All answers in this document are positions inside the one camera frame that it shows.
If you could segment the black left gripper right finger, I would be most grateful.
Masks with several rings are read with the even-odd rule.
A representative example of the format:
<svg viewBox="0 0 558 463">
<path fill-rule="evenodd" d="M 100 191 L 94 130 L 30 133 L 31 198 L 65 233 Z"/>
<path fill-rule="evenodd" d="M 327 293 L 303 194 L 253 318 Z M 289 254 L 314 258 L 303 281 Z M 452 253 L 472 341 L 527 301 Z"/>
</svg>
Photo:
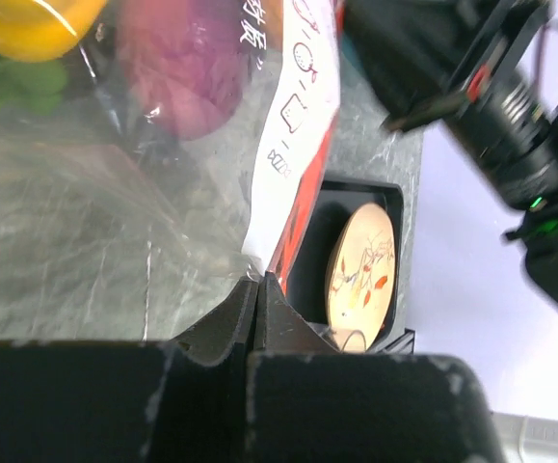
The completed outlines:
<svg viewBox="0 0 558 463">
<path fill-rule="evenodd" d="M 501 462 L 481 384 L 445 355 L 335 351 L 273 275 L 247 365 L 251 462 Z"/>
</svg>

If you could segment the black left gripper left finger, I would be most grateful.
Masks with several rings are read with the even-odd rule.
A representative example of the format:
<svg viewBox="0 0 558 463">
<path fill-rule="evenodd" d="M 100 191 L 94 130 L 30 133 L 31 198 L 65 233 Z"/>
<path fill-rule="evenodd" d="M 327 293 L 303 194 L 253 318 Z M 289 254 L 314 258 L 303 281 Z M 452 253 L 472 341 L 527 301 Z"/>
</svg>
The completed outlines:
<svg viewBox="0 0 558 463">
<path fill-rule="evenodd" d="M 0 340 L 0 462 L 239 462 L 257 284 L 172 340 Z"/>
</svg>

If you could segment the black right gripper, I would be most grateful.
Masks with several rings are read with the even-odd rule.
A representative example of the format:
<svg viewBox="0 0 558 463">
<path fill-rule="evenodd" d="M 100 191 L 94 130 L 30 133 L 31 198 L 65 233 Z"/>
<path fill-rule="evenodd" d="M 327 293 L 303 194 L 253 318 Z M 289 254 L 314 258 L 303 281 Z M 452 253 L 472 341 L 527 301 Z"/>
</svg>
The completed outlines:
<svg viewBox="0 0 558 463">
<path fill-rule="evenodd" d="M 441 122 L 508 207 L 530 279 L 558 305 L 558 108 L 518 71 L 546 1 L 349 1 L 344 29 L 388 132 Z"/>
</svg>

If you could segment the clear zip top bag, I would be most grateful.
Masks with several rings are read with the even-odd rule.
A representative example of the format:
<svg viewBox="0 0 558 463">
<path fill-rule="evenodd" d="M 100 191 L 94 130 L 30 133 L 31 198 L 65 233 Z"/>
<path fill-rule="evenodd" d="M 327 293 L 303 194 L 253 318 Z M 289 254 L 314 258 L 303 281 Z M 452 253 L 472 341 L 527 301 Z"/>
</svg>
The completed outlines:
<svg viewBox="0 0 558 463">
<path fill-rule="evenodd" d="M 0 110 L 0 340 L 160 340 L 292 257 L 340 101 L 338 1 L 239 1 L 252 74 L 184 141 L 145 115 L 107 1 L 58 107 Z"/>
</svg>

